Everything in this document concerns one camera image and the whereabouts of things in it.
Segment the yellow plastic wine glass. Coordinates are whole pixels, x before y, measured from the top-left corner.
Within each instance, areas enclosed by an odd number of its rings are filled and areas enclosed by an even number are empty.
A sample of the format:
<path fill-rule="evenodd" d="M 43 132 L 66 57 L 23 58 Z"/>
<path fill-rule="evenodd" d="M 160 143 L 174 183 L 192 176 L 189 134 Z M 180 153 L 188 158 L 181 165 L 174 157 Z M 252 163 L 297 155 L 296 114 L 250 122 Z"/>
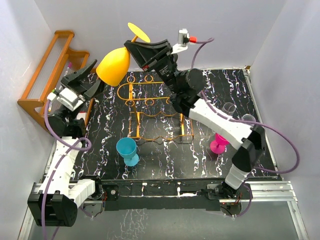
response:
<path fill-rule="evenodd" d="M 130 63 L 130 52 L 125 46 L 120 47 L 103 58 L 96 68 L 96 74 L 107 85 L 116 87 L 128 72 Z"/>

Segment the blue plastic wine glass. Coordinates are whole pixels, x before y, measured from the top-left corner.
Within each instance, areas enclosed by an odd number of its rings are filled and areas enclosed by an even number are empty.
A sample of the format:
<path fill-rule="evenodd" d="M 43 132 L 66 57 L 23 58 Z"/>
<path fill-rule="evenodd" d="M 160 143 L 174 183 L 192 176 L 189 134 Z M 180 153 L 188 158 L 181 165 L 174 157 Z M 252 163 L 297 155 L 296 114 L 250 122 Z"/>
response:
<path fill-rule="evenodd" d="M 137 144 L 134 139 L 130 137 L 121 138 L 116 143 L 116 150 L 121 157 L 123 157 L 125 165 L 134 167 L 139 162 L 137 154 Z"/>

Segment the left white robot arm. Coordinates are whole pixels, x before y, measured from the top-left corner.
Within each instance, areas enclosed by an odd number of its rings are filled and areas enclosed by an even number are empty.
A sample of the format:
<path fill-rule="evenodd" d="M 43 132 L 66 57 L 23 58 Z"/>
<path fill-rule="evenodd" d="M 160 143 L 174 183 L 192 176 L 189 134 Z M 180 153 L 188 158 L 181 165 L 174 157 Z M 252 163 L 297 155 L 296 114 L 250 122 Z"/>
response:
<path fill-rule="evenodd" d="M 35 223 L 43 228 L 73 226 L 84 201 L 89 197 L 97 200 L 103 195 L 101 179 L 96 175 L 80 177 L 74 186 L 70 186 L 78 153 L 89 151 L 92 147 L 91 141 L 85 137 L 85 121 L 77 116 L 85 103 L 102 93 L 105 87 L 100 79 L 96 79 L 93 85 L 85 83 L 96 63 L 93 60 L 63 76 L 60 87 L 47 96 L 44 121 L 57 141 L 56 152 L 40 188 L 32 192 L 27 200 Z"/>

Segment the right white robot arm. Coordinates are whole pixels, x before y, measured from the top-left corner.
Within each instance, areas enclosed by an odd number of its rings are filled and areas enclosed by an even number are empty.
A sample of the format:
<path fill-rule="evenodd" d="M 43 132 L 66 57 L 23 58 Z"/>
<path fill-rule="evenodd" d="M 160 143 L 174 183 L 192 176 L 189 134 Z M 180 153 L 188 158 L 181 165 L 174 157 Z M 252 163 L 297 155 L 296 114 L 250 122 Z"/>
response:
<path fill-rule="evenodd" d="M 187 118 L 202 123 L 226 139 L 236 150 L 225 180 L 217 194 L 233 199 L 265 151 L 265 129 L 243 123 L 214 107 L 204 94 L 206 80 L 197 68 L 179 70 L 178 55 L 168 40 L 157 43 L 132 42 L 124 47 L 145 72 L 155 71 L 172 95 L 173 108 Z"/>

